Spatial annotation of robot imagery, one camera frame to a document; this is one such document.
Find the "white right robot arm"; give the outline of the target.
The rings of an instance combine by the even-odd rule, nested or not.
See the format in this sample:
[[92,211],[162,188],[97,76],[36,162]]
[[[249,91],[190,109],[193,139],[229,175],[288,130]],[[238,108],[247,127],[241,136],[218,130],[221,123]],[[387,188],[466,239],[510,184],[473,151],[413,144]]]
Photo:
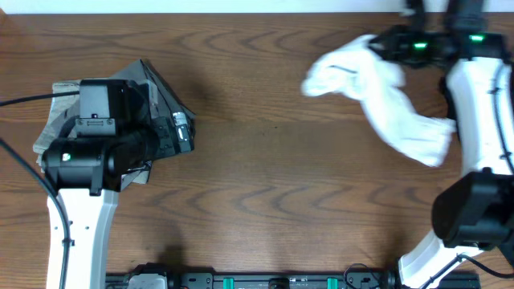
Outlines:
[[513,259],[513,57],[501,34],[487,31],[483,0],[450,0],[439,32],[425,28],[422,0],[408,0],[408,25],[369,43],[385,60],[445,74],[439,89],[457,124],[461,178],[440,193],[431,231],[377,278],[380,288],[477,288],[461,263],[498,249]]

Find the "white printed t-shirt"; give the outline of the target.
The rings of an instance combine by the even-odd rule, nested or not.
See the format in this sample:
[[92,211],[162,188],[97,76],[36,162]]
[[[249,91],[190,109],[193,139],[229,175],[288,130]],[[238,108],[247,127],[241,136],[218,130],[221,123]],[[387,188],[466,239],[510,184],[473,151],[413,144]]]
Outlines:
[[362,35],[322,55],[308,70],[300,86],[302,94],[319,97],[333,93],[358,101],[382,141],[426,166],[440,166],[456,122],[416,112],[401,90],[406,84],[403,70],[368,48],[373,38]]

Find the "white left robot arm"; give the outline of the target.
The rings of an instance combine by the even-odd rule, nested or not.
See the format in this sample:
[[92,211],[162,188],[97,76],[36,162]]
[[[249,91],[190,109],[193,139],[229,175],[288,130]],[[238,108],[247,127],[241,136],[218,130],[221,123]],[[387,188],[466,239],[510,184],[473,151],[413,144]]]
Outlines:
[[51,185],[48,288],[103,288],[120,192],[145,184],[157,160],[194,148],[194,114],[85,114],[75,138],[58,137],[42,157]]

